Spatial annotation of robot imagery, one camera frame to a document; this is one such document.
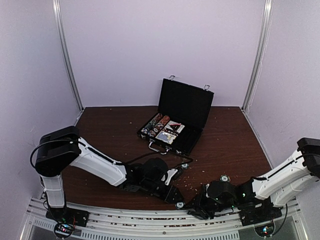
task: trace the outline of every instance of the wooden table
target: wooden table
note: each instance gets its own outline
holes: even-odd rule
[[[138,138],[136,132],[156,112],[156,106],[88,107],[77,127],[80,136],[96,149],[126,162],[150,152],[148,142]],[[251,176],[260,176],[270,170],[252,129],[238,107],[211,108],[203,134],[190,157],[194,162],[178,180],[172,182],[180,189],[186,203],[199,193],[202,184],[218,180],[222,174],[230,176],[231,183],[238,185]],[[182,160],[173,155],[161,158],[169,167]],[[175,209],[174,205],[142,192],[117,189],[76,167],[67,167],[62,177],[68,202],[131,210]]]

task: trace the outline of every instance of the poker chip case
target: poker chip case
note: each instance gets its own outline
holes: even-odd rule
[[[163,152],[188,156],[204,130],[213,98],[208,89],[163,79],[157,113],[137,135],[154,151],[159,150],[153,144],[164,148]]]

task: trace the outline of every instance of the white wall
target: white wall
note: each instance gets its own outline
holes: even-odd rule
[[[241,106],[264,0],[64,0],[61,12],[84,106],[158,105],[161,80],[211,85]]]
[[[276,0],[262,71],[249,119],[274,166],[302,137],[320,138],[320,4],[316,0]],[[311,239],[319,239],[320,184],[298,202]]]
[[[52,2],[0,0],[0,239],[17,238],[31,196],[41,192],[32,149],[78,114]]]

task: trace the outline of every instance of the stack of poker chips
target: stack of poker chips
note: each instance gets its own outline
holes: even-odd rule
[[[163,115],[161,113],[158,113],[152,120],[141,130],[143,134],[148,134],[154,126],[161,120]]]
[[[165,125],[170,121],[170,117],[164,116],[155,126],[154,128],[149,132],[150,137],[155,137],[164,127]]]

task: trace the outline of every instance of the brown wooden surface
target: brown wooden surface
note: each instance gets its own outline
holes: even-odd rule
[[[148,142],[137,137],[137,130],[157,111],[157,107],[86,108],[77,127],[92,146],[119,160],[129,161],[150,152]],[[212,107],[201,138],[190,155],[194,162],[173,182],[190,201],[201,184],[230,176],[238,185],[270,170],[266,157],[247,120],[238,107]],[[181,158],[161,156],[169,167]],[[66,199],[69,202],[117,209],[173,210],[156,197],[142,192],[126,192],[82,169],[69,166],[62,172]]]

